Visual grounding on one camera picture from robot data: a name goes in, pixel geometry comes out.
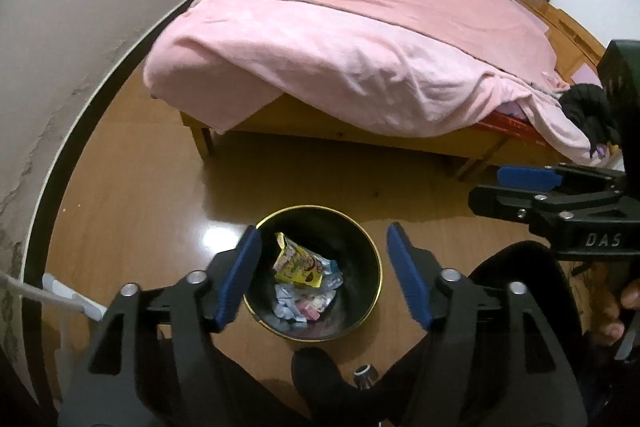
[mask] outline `yellow wrapper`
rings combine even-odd
[[[305,248],[300,247],[282,232],[276,234],[280,254],[273,264],[276,279],[282,282],[298,282],[318,288],[322,283],[322,265]]]

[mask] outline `trash can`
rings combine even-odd
[[[356,221],[332,208],[301,204],[265,217],[257,229],[262,254],[244,302],[261,325],[286,339],[311,343],[346,335],[366,320],[382,288],[382,263],[372,238]],[[273,313],[277,281],[272,267],[280,253],[278,232],[301,247],[335,259],[342,271],[342,286],[315,322],[286,321]]]

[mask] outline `wooden headboard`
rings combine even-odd
[[[596,67],[605,51],[598,39],[567,13],[551,6],[548,1],[514,1],[523,5],[549,26],[546,36],[558,57],[556,71],[565,82],[573,84],[571,76],[583,64],[587,64],[591,70],[597,73]]]

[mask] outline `floor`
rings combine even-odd
[[[422,336],[404,305],[385,251],[385,232],[400,221],[418,247],[444,266],[469,273],[514,241],[524,225],[474,217],[472,184],[450,176],[442,156],[391,148],[257,134],[228,133],[205,164],[178,112],[152,100],[140,71],[114,99],[89,140],[66,190],[47,270],[108,305],[127,282],[172,285],[235,245],[239,234],[274,210],[314,203],[360,222],[383,257],[382,294],[356,331],[325,343],[345,377],[361,363],[384,371]],[[58,316],[44,314],[50,381]],[[72,320],[72,342],[88,342],[88,324]],[[265,330],[244,309],[215,337],[216,346],[303,410],[290,384],[297,348]]]

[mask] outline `black shoe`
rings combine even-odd
[[[326,352],[318,347],[296,351],[291,359],[291,376],[316,424],[356,425],[353,409],[360,401],[360,391],[342,379],[340,369]]]

